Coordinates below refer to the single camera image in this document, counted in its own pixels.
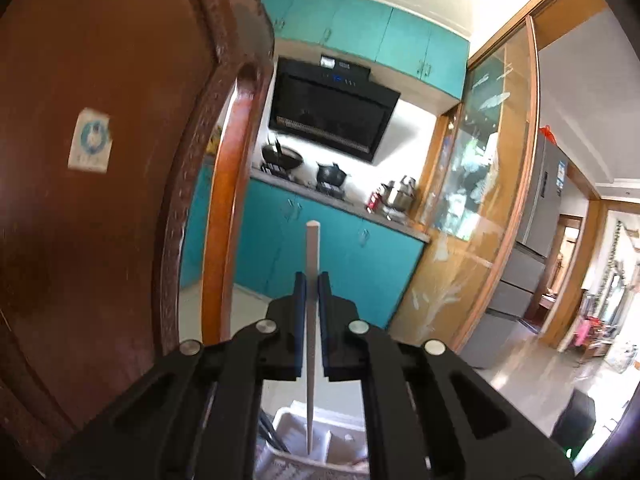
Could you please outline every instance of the refrigerator sticker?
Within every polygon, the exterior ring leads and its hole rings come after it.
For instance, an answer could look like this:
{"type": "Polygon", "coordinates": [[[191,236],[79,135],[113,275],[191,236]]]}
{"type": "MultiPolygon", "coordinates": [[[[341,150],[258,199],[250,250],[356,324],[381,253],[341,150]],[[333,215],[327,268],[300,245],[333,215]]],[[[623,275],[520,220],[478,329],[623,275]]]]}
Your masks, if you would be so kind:
{"type": "Polygon", "coordinates": [[[109,116],[85,108],[76,121],[67,167],[106,173],[110,154],[109,116]]]}
{"type": "Polygon", "coordinates": [[[556,177],[556,187],[558,188],[558,195],[562,192],[564,187],[564,177],[566,176],[566,162],[562,160],[558,162],[558,176],[556,177]]]}

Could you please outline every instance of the silver screw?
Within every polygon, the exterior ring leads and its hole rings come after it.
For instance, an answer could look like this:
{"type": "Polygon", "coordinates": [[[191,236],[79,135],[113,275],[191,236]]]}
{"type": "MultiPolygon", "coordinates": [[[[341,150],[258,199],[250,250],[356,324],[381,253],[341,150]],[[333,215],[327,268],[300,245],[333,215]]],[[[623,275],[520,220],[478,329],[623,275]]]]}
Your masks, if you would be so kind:
{"type": "Polygon", "coordinates": [[[446,349],[447,349],[447,347],[444,346],[444,343],[442,341],[438,341],[437,339],[429,339],[424,344],[425,352],[427,352],[427,354],[431,354],[431,355],[442,355],[442,354],[444,354],[444,351],[446,349]]]}
{"type": "Polygon", "coordinates": [[[258,332],[262,332],[263,334],[271,334],[276,331],[278,325],[271,319],[261,319],[260,321],[258,321],[258,323],[255,324],[255,327],[258,329],[258,332]]]}
{"type": "Polygon", "coordinates": [[[196,355],[200,351],[200,341],[195,339],[187,339],[180,343],[180,353],[183,355],[196,355]]]}
{"type": "Polygon", "coordinates": [[[366,321],[357,319],[356,321],[351,321],[349,323],[349,330],[354,334],[366,334],[369,331],[369,325],[366,321]]]}

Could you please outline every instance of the kitchen counter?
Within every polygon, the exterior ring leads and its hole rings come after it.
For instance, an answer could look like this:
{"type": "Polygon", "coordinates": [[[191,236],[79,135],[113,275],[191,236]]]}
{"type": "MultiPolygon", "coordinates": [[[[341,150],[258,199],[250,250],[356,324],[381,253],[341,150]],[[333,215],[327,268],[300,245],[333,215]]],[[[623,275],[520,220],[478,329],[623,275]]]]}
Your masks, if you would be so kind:
{"type": "Polygon", "coordinates": [[[420,240],[428,244],[431,241],[431,237],[427,233],[423,233],[412,227],[401,224],[399,222],[394,222],[393,220],[389,220],[381,215],[370,213],[365,208],[364,204],[353,204],[350,202],[346,202],[344,200],[338,200],[332,196],[325,195],[316,191],[315,189],[311,189],[302,184],[297,184],[295,182],[291,182],[289,180],[284,180],[278,176],[273,176],[271,174],[265,173],[257,168],[251,168],[250,173],[251,178],[255,180],[260,180],[265,184],[270,184],[270,186],[279,187],[281,189],[285,189],[297,195],[303,196],[310,200],[314,200],[315,202],[319,202],[321,204],[325,204],[327,206],[339,209],[346,213],[358,216],[360,218],[364,218],[369,222],[373,222],[375,224],[382,225],[388,229],[392,229],[393,231],[397,231],[399,233],[405,234],[407,236],[411,236],[416,240],[420,240]]]}

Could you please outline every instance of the gray refrigerator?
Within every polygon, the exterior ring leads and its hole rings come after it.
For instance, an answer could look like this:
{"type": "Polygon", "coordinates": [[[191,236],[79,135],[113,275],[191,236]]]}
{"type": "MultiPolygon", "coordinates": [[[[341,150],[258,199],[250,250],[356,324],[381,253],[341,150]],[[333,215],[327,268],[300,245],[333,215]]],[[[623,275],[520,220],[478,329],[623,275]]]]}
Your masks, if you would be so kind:
{"type": "Polygon", "coordinates": [[[529,307],[545,269],[558,217],[567,158],[538,134],[531,183],[516,243],[495,292],[461,357],[474,368],[490,368],[529,307]]]}

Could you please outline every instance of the blue circular logo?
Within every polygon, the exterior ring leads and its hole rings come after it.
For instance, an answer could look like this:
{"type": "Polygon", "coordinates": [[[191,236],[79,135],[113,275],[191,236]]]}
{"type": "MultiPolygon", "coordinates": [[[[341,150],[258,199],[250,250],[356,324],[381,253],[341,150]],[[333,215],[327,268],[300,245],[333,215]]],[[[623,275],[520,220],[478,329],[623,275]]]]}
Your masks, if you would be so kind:
{"type": "Polygon", "coordinates": [[[109,139],[109,131],[102,121],[90,121],[82,128],[80,145],[89,155],[100,153],[109,139]]]}

